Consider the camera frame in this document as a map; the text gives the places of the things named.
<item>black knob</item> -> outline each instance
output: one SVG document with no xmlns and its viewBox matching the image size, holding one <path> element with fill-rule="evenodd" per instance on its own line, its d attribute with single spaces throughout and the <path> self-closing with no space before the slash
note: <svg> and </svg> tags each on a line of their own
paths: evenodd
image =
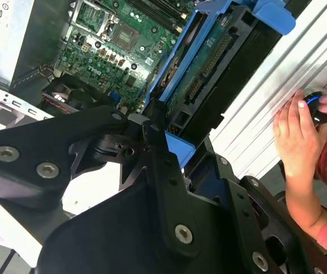
<svg viewBox="0 0 327 274">
<path fill-rule="evenodd" d="M 310 109 L 310 113 L 315 126 L 327 123 L 327 114 L 318 110 L 320 106 L 319 99 L 322 97 L 322 91 L 315 91 L 305 97 L 305 101 Z"/>
</svg>

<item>blue plastic bracket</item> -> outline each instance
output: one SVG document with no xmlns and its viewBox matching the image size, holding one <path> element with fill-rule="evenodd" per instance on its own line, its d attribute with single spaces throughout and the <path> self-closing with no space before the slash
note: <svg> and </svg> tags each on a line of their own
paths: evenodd
<svg viewBox="0 0 327 274">
<path fill-rule="evenodd" d="M 243 5 L 249 0 L 234 0 Z M 296 19 L 286 9 L 285 2 L 282 0 L 258 0 L 253 7 L 253 16 L 263 21 L 272 29 L 278 31 L 282 35 L 289 34 L 296 26 Z"/>
<path fill-rule="evenodd" d="M 148 105 L 150 94 L 151 92 L 157 87 L 159 80 L 162 78 L 163 74 L 166 71 L 166 68 L 170 65 L 170 62 L 174 58 L 176 51 L 179 49 L 181 42 L 187 33 L 190 25 L 193 22 L 194 17 L 197 13 L 205 13 L 207 14 L 207 18 L 202 25 L 199 33 L 195 37 L 194 41 L 192 42 L 189 50 L 187 51 L 185 57 L 183 58 L 182 62 L 179 65 L 176 73 L 173 75 L 170 83 L 166 86 L 165 90 L 163 91 L 161 97 L 159 98 L 163 102 L 167 102 L 176 88 L 178 82 L 181 80 L 182 76 L 184 75 L 185 71 L 188 69 L 189 65 L 191 64 L 193 58 L 197 54 L 198 50 L 200 49 L 203 41 L 205 40 L 206 36 L 212 29 L 217 17 L 220 14 L 223 14 L 232 2 L 236 2 L 240 5 L 245 5 L 251 9 L 252 14 L 258 18 L 259 20 L 263 21 L 271 28 L 275 29 L 282 35 L 286 35 L 290 33 L 294 27 L 296 26 L 296 20 L 292 17 L 292 14 L 287 11 L 285 7 L 285 2 L 282 0 L 216 0 L 216 1 L 207 1 L 201 2 L 197 7 L 192 16 L 190 17 L 186 27 L 184 28 L 183 32 L 181 33 L 174 49 L 172 50 L 171 54 L 169 55 L 166 63 L 162 67 L 161 71 L 157 75 L 151 89 L 147 93 L 146 96 L 146 106 Z"/>
</svg>

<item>ribbed metal surface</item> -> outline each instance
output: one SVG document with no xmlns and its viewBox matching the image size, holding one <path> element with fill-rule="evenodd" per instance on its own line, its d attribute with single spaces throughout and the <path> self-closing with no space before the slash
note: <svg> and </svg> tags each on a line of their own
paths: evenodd
<svg viewBox="0 0 327 274">
<path fill-rule="evenodd" d="M 310 3 L 211 132 L 214 150 L 231 162 L 238 177 L 261 178 L 279 161 L 274 114 L 305 87 L 327 88 L 327 0 Z"/>
</svg>

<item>silver screw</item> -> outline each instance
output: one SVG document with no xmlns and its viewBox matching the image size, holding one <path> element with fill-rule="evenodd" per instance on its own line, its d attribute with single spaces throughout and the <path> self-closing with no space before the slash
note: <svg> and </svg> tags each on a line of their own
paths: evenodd
<svg viewBox="0 0 327 274">
<path fill-rule="evenodd" d="M 53 179 L 58 176 L 59 168 L 53 163 L 45 162 L 37 166 L 37 173 L 44 179 Z"/>
<path fill-rule="evenodd" d="M 266 272 L 269 270 L 268 262 L 259 252 L 253 252 L 253 261 L 261 271 Z"/>
<path fill-rule="evenodd" d="M 20 152 L 14 148 L 9 146 L 1 146 L 0 147 L 0 161 L 10 163 L 16 161 L 20 156 Z"/>
<path fill-rule="evenodd" d="M 152 124 L 152 125 L 151 125 L 151 128 L 152 128 L 153 130 L 159 131 L 158 126 L 156 126 L 155 124 Z"/>
<path fill-rule="evenodd" d="M 117 114 L 117 113 L 113 113 L 112 116 L 114 118 L 116 118 L 116 120 L 121 120 L 122 119 L 122 117 L 119 114 Z"/>
<path fill-rule="evenodd" d="M 178 224 L 175 227 L 175 236 L 183 244 L 190 244 L 193 241 L 192 232 L 183 224 Z"/>
<path fill-rule="evenodd" d="M 324 274 L 323 271 L 321 269 L 319 269 L 318 267 L 314 268 L 314 272 L 315 272 L 315 274 Z"/>
<path fill-rule="evenodd" d="M 228 164 L 227 160 L 223 157 L 220 157 L 221 163 L 222 164 Z"/>
<path fill-rule="evenodd" d="M 258 187 L 259 186 L 259 183 L 255 180 L 255 179 L 251 179 L 251 184 L 255 187 Z"/>
</svg>

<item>green circuit board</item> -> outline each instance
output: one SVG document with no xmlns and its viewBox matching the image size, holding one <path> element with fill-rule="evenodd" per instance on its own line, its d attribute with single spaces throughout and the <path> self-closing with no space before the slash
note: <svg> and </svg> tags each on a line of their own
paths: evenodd
<svg viewBox="0 0 327 274">
<path fill-rule="evenodd" d="M 97 33 L 103 23 L 105 13 L 96 10 L 86 3 L 82 3 L 76 23 Z"/>
<path fill-rule="evenodd" d="M 117 108 L 123 112 L 140 112 L 148 88 L 178 37 L 122 0 L 103 3 L 105 8 L 100 10 L 82 4 L 56 68 L 105 94 L 119 94 Z M 98 36 L 107 14 L 111 18 L 106 32 Z"/>
</svg>

